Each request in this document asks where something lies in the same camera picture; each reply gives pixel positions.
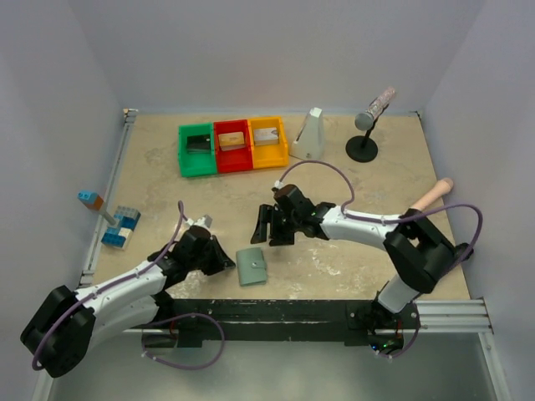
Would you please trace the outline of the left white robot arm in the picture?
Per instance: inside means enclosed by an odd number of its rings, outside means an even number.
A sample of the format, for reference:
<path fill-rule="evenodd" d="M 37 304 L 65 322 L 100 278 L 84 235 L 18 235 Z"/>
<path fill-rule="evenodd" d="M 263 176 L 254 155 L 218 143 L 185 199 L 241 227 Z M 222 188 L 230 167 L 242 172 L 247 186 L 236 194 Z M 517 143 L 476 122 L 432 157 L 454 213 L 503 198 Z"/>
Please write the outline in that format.
<path fill-rule="evenodd" d="M 190 272 L 212 276 L 235 265 L 215 235 L 203 226 L 191 226 L 179 240 L 107 282 L 78 290 L 54 288 L 20 341 L 33 355 L 34 370 L 61 377 L 106 338 L 133 327 L 168 325 L 176 310 L 168 289 Z"/>

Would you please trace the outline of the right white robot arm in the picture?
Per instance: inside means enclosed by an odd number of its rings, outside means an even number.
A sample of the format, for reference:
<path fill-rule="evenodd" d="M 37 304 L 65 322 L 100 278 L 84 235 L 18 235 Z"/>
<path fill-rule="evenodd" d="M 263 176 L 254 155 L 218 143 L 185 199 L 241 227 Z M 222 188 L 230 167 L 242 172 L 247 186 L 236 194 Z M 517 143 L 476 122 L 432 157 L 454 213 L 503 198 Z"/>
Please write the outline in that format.
<path fill-rule="evenodd" d="M 401 216 L 381 217 L 351 211 L 330 202 L 314 204 L 295 185 L 275 190 L 274 204 L 259 206 L 251 243 L 289 246 L 297 232 L 309 238 L 341 240 L 385 251 L 396 275 L 380 290 L 372 310 L 381 327 L 392 327 L 405 305 L 433 292 L 438 281 L 473 251 L 453 245 L 422 213 L 409 209 Z"/>

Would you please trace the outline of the green card holder wallet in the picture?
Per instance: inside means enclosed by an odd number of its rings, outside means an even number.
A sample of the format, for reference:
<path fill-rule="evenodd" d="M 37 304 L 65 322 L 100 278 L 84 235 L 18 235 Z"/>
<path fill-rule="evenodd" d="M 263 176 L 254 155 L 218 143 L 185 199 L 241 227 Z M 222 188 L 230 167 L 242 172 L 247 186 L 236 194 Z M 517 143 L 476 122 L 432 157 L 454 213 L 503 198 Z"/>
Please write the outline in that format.
<path fill-rule="evenodd" d="M 237 251 L 237 274 L 241 287 L 266 284 L 267 263 L 260 247 Z"/>

